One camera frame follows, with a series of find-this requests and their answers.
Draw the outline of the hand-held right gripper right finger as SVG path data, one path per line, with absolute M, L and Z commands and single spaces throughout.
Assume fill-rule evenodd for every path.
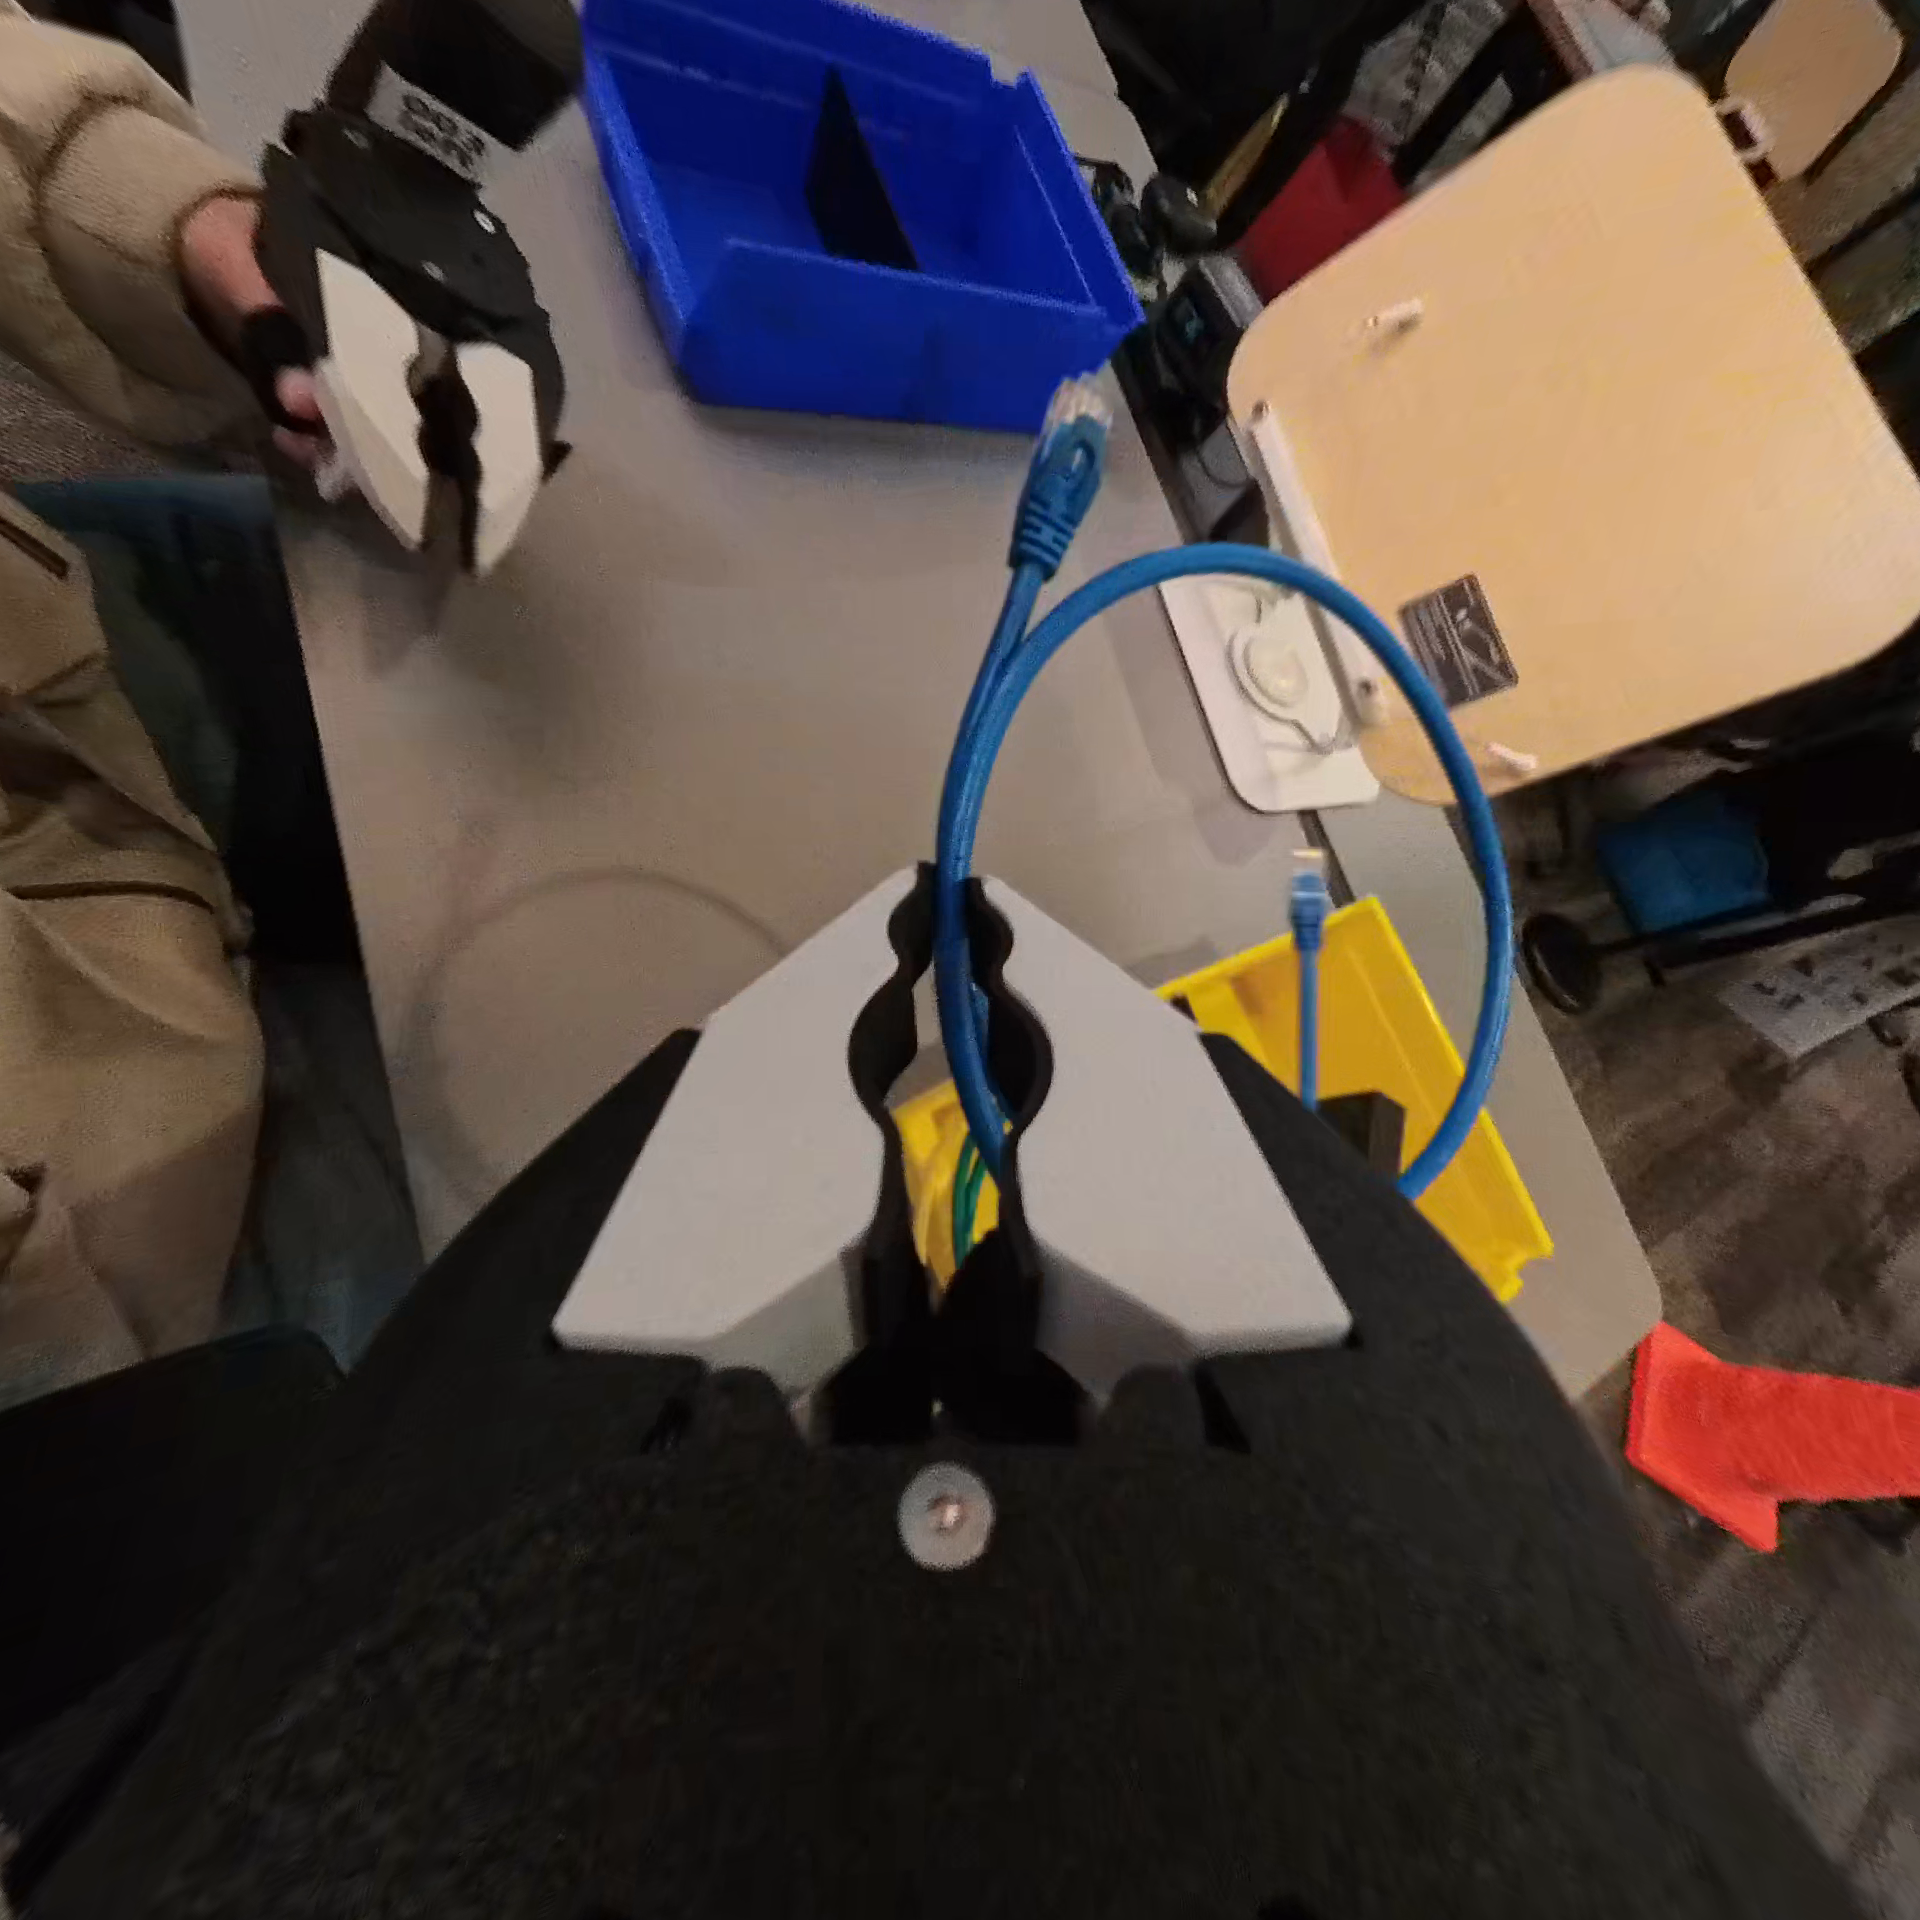
M 941 1423 L 1067 1444 L 1133 1374 L 1343 1346 L 1202 1027 L 1001 879 L 968 896 L 1003 1140 L 996 1223 L 941 1297 Z

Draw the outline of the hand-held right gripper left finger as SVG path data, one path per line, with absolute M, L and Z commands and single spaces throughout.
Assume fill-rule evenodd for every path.
M 868 1344 L 862 1246 L 900 1140 L 855 1089 L 858 1017 L 916 984 L 891 923 L 924 897 L 896 870 L 736 991 L 697 1030 L 549 1331 L 567 1354 L 755 1372 L 800 1432 L 830 1435 L 828 1387 Z

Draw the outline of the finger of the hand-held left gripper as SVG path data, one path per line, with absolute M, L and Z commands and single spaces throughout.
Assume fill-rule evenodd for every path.
M 459 484 L 470 519 L 463 565 L 486 577 L 516 546 L 548 484 L 555 435 L 541 418 L 536 367 L 509 348 L 458 343 L 452 373 L 472 408 L 472 477 Z
M 317 487 L 358 494 L 409 552 L 468 556 L 468 389 L 452 345 L 362 268 L 317 252 L 311 375 L 330 454 Z

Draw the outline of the yellow plastic bin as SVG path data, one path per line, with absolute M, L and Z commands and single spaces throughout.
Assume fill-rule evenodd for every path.
M 1158 986 L 1202 1031 L 1235 1042 L 1286 1087 L 1297 1080 L 1297 991 L 1292 940 L 1280 933 Z M 1428 1143 L 1461 1080 L 1461 1057 L 1403 941 L 1375 897 L 1333 909 L 1318 955 L 1318 1107 L 1381 1094 L 1403 1116 L 1401 1162 Z M 953 1273 L 952 1190 L 965 1120 L 952 1081 L 897 1102 L 903 1180 L 916 1249 L 935 1286 Z M 1477 1116 L 1415 1209 L 1501 1303 L 1553 1249 L 1548 1226 L 1491 1116 Z

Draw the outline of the blue plastic bin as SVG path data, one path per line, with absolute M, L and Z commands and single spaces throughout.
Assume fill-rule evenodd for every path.
M 586 3 L 582 34 L 611 218 L 696 399 L 1032 434 L 1139 325 L 1034 72 L 855 3 Z M 822 249 L 803 174 L 828 65 L 920 274 Z

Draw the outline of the person's left forearm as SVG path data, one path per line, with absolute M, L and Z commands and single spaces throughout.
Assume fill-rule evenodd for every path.
M 128 45 L 3 3 L 2 345 L 156 445 L 224 437 L 251 394 L 198 321 L 179 241 L 260 181 Z

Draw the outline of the person's left hand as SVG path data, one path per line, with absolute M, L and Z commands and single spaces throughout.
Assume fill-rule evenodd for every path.
M 178 232 L 178 271 L 194 321 L 232 365 L 242 362 L 247 328 L 281 314 L 273 285 L 257 259 L 260 200 L 219 194 L 200 203 Z M 330 457 L 330 440 L 314 373 L 304 363 L 273 370 L 272 428 L 277 454 L 295 468 L 317 468 Z

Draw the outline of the orange traffic cone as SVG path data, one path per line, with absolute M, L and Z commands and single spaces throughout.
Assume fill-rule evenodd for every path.
M 1918 1495 L 1918 1390 L 1725 1359 L 1659 1322 L 1633 1356 L 1624 1453 L 1743 1548 L 1774 1553 L 1784 1507 Z

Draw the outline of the person's beige jacket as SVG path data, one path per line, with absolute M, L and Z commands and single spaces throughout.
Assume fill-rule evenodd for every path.
M 266 1051 L 249 925 L 109 660 L 81 552 L 3 498 L 3 1405 L 206 1340 Z

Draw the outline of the printed tag sheet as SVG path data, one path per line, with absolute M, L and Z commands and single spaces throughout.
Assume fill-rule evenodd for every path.
M 1918 918 L 1860 923 L 1753 955 L 1717 1004 L 1787 1062 L 1891 1013 L 1918 995 Z

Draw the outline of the black power bank with display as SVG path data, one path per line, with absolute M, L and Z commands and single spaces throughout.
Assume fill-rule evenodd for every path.
M 1164 381 L 1187 397 L 1221 406 L 1237 343 L 1265 309 L 1232 252 L 1205 252 L 1156 303 L 1148 336 Z

